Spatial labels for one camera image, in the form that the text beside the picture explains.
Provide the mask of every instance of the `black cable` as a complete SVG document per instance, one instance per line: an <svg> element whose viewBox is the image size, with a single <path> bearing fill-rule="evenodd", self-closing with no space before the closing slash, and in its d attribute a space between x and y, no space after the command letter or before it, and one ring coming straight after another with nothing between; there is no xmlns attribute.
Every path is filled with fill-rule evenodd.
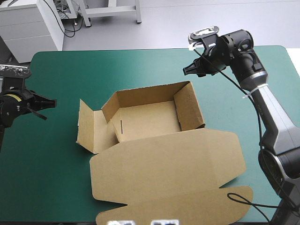
<svg viewBox="0 0 300 225"><path fill-rule="evenodd" d="M60 26L60 23L58 22L58 19L56 18L56 15L55 15L54 11L52 10L52 8L49 6L49 4L48 4L45 0L43 0L43 1L44 1L44 3L46 3L46 5L47 5L47 6L50 8L50 10L52 11L52 13L53 13L53 15L54 15L54 17L55 17L55 19L56 19L56 22L57 22L58 26L60 27L61 32L62 32L66 37L68 37L68 38L74 37L74 36L75 36L75 32L74 32L74 34L73 34L72 36L69 36L69 35L67 35L67 34L63 31L63 29L62 29L61 26Z"/></svg>
<svg viewBox="0 0 300 225"><path fill-rule="evenodd" d="M62 11L61 9L59 9L59 8L56 8L58 11L60 11L60 12L62 12L68 19L70 19L69 17L68 17L68 15L67 14L65 14L65 12L64 11ZM74 27L74 25L73 25L73 30L67 30L66 28L65 28L65 30L66 31L69 31L69 32L77 32L77 31L80 31L80 29L82 28L82 26L83 26L83 18L82 18L82 20L81 20L81 24L80 24L80 27L79 27L79 29L78 30L75 30L75 27Z"/></svg>
<svg viewBox="0 0 300 225"><path fill-rule="evenodd" d="M239 201L239 200L237 200L237 199L234 199L234 198L230 197L230 195L238 196L239 198L243 199L245 202L242 202L242 201ZM271 221L270 221L269 218L266 216L266 214L264 214L264 212L261 211L261 210L257 207L256 204L250 202L247 198L245 198L245 197L243 197L243 196L241 196L241 195L238 195L238 194L236 194L236 193L228 193L228 194L227 194L227 197L228 197L230 200L234 201L234 202L242 203L242 204L246 204L246 205L251 205L251 206L253 206L254 208L257 209L257 211L259 211L259 212L263 215L263 217L265 217L265 219L268 221L268 223L271 224Z"/></svg>
<svg viewBox="0 0 300 225"><path fill-rule="evenodd" d="M202 57L204 60L206 60L212 67L214 67L220 74L222 74L227 80L229 80L231 83L233 83L241 92L243 92L245 95L247 94L234 80L232 80L229 76L227 76L226 74L224 74L220 69L218 69L216 66L214 66L206 57L204 57L202 54L200 54L196 49L194 49L194 51L200 56ZM271 173L270 171L270 168L268 167L268 164L266 163L266 160L265 160L265 157L264 157L264 154L263 154L263 147L261 145L261 140L262 140L262 125L261 125L261 117L260 117L260 114L259 114L259 111L257 109L257 106L254 102L254 100L249 97L249 100L251 101L252 105L254 106L255 108L255 111L256 111L256 114L257 114L257 121L258 121L258 128L259 128L259 146L260 146L260 151L262 153L262 158L264 160L264 163L270 173L270 175L272 176L272 178L274 179L274 181L276 182L276 184L279 186L280 190L284 193L284 195L286 196L289 204L291 204L291 208L292 210L295 212L297 207L295 205L295 203L292 201L292 199L288 196L288 194L283 190L282 186L278 183L278 181L275 179L273 173ZM256 205L252 205L253 207L255 207L268 221L268 223L270 224L270 220L266 217L266 215L259 209L257 208Z"/></svg>
<svg viewBox="0 0 300 225"><path fill-rule="evenodd" d="M237 202L237 203L241 203L241 204L245 204L245 205L251 205L251 206L257 206L257 207L271 208L271 209L279 209L279 208L280 209L287 209L285 207L279 207L279 206L276 206L276 205L257 204L257 203L253 203L253 202L251 202L249 200L247 200L246 202L243 202L243 201L237 200L235 198L232 198L231 195L235 195L235 196L237 196L237 197L239 197L239 198L241 198L243 200L245 200L245 197L243 197L243 196L241 196L241 195L239 195L237 193L233 193L233 192L227 193L227 197L230 200L232 200L234 202Z"/></svg>

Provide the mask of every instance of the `cardboard lid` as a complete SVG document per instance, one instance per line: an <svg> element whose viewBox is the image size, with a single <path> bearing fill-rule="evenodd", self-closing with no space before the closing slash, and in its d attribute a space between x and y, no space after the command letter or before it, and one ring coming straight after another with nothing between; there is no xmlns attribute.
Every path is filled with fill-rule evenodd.
<svg viewBox="0 0 300 225"><path fill-rule="evenodd" d="M90 160L94 198L126 204L216 189L245 170L236 134L204 128L121 142Z"/></svg>
<svg viewBox="0 0 300 225"><path fill-rule="evenodd" d="M250 207L228 199L229 192L252 200L250 187L214 189L101 212L96 223L106 225L108 221L133 220L136 225L150 225L152 220L177 219L180 225L227 225L241 219Z"/></svg>

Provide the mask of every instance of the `green mat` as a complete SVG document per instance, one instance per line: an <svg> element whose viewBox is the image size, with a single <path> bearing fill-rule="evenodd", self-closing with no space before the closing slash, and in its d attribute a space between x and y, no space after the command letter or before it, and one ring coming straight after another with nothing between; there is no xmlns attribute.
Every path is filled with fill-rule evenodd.
<svg viewBox="0 0 300 225"><path fill-rule="evenodd" d="M271 90L300 126L300 79L285 48L260 46L255 50L270 75ZM220 74L184 76L182 68L196 57L187 49L35 55L27 87L56 98L58 105L41 111L47 121L24 115L6 130L0 153L0 221L95 221L100 211L121 206L92 197L92 154L75 143L79 98L96 110L116 90L184 80L194 85L206 127L239 136L247 171L227 186L249 185L254 202L278 204L280 199L257 161L258 126L253 106ZM230 69L225 73L233 77ZM264 211L269 217L274 212ZM252 208L242 221L264 218Z"/></svg>

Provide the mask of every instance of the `box flap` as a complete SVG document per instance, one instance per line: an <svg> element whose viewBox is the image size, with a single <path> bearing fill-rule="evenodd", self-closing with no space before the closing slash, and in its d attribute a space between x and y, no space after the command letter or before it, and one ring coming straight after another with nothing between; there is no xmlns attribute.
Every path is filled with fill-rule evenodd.
<svg viewBox="0 0 300 225"><path fill-rule="evenodd" d="M80 99L77 143L94 152L94 111Z"/></svg>
<svg viewBox="0 0 300 225"><path fill-rule="evenodd" d="M96 223L106 225L108 221L133 220L136 225L150 225L152 220L177 219L180 225L227 225L241 219L250 207L228 199L229 192L252 200L250 187L221 188L101 212L96 218Z"/></svg>
<svg viewBox="0 0 300 225"><path fill-rule="evenodd" d="M218 188L245 171L240 152L235 134L204 128L121 142L90 160L93 196L132 204Z"/></svg>
<svg viewBox="0 0 300 225"><path fill-rule="evenodd" d="M190 82L185 81L153 87L117 91L102 107L103 114L108 122L120 107L126 108L137 105L173 101L174 94L188 83Z"/></svg>
<svg viewBox="0 0 300 225"><path fill-rule="evenodd" d="M80 100L77 143L96 154L118 143L111 122L103 112L91 110Z"/></svg>
<svg viewBox="0 0 300 225"><path fill-rule="evenodd" d="M174 95L181 130L193 130L205 126L192 83L188 83Z"/></svg>
<svg viewBox="0 0 300 225"><path fill-rule="evenodd" d="M106 122L102 110L94 112L94 153L100 153L119 143L112 122Z"/></svg>
<svg viewBox="0 0 300 225"><path fill-rule="evenodd" d="M112 121L120 142L181 131L174 101L120 108Z"/></svg>

